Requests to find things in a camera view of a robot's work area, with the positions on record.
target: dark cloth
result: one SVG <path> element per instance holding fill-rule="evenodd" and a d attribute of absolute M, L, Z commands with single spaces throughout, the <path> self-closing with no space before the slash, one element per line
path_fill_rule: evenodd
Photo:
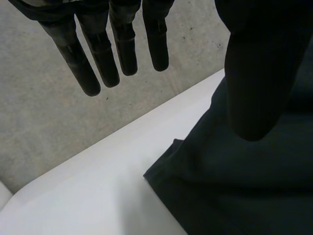
<path fill-rule="evenodd" d="M 189 235 L 313 234 L 312 65 L 313 39 L 277 125 L 255 142 L 229 126 L 223 79 L 187 138 L 145 173 Z"/>

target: white surface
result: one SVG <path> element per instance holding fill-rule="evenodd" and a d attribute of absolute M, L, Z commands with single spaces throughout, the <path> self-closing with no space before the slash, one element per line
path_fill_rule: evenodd
<path fill-rule="evenodd" d="M 0 181 L 0 211 L 12 197 L 12 193 Z"/>
<path fill-rule="evenodd" d="M 209 108 L 220 71 L 16 193 L 2 235 L 184 235 L 142 175 Z"/>

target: black robotic finger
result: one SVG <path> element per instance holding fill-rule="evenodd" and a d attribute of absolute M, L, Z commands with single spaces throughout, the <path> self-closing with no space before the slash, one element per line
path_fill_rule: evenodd
<path fill-rule="evenodd" d="M 157 71 L 164 71 L 169 66 L 165 17 L 173 3 L 174 0 L 143 0 L 142 2 L 149 51 L 153 66 Z"/>
<path fill-rule="evenodd" d="M 83 91 L 89 96 L 99 94 L 100 84 L 76 35 L 74 15 L 59 21 L 39 23 L 52 37 Z"/>
<path fill-rule="evenodd" d="M 107 87 L 118 85 L 119 75 L 106 32 L 109 0 L 77 2 L 76 9 L 76 16 L 104 84 Z"/>
<path fill-rule="evenodd" d="M 110 0 L 110 22 L 123 73 L 134 75 L 137 70 L 133 20 L 140 8 L 140 0 Z"/>

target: gray floor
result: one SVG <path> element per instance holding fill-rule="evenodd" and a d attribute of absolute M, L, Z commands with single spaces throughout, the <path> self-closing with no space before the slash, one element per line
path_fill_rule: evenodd
<path fill-rule="evenodd" d="M 121 75 L 118 87 L 102 85 L 101 94 L 90 98 L 38 23 L 1 1 L 0 180 L 12 192 L 18 191 L 223 67 L 229 34 L 213 0 L 177 0 L 167 25 L 167 71 L 152 67 L 138 12 L 134 21 L 138 73 Z M 108 32 L 112 39 L 110 26 Z M 95 68 L 80 29 L 78 36 Z"/>

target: black fabric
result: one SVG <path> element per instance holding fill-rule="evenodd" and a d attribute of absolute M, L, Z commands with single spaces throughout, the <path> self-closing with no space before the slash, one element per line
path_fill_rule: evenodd
<path fill-rule="evenodd" d="M 313 32 L 313 1 L 216 0 L 231 36 L 225 59 L 228 117 L 249 141 L 277 123 Z"/>
<path fill-rule="evenodd" d="M 277 125 L 255 142 L 228 124 L 224 78 L 187 138 L 145 173 L 189 235 L 313 234 L 312 65 L 313 39 Z"/>

